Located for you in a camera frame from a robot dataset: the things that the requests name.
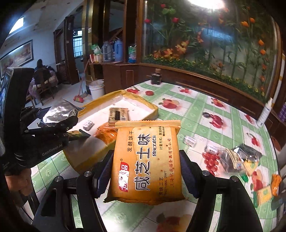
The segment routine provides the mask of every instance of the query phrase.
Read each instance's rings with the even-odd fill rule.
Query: glass bottle
[[[151,75],[151,83],[153,85],[160,85],[162,81],[161,69],[155,69],[155,73]]]

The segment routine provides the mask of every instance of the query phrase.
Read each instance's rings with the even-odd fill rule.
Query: white bottle
[[[272,98],[270,98],[269,101],[265,104],[263,111],[261,112],[261,115],[259,116],[259,119],[256,122],[258,127],[262,127],[263,124],[266,122],[266,119],[268,118],[272,109],[271,105],[272,105]]]

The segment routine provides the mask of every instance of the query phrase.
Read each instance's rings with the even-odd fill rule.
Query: hand
[[[33,191],[30,168],[24,169],[19,175],[5,177],[10,191],[20,191],[24,196],[28,196]]]

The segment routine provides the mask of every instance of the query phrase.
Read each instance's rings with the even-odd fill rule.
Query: wooden shelf
[[[114,61],[104,61],[101,63],[90,63],[90,65],[138,65],[137,63],[125,63],[125,62],[117,62]]]

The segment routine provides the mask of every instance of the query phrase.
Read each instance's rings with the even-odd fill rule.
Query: framed painting
[[[0,76],[4,76],[8,67],[22,66],[34,59],[33,40],[23,43],[0,59]]]

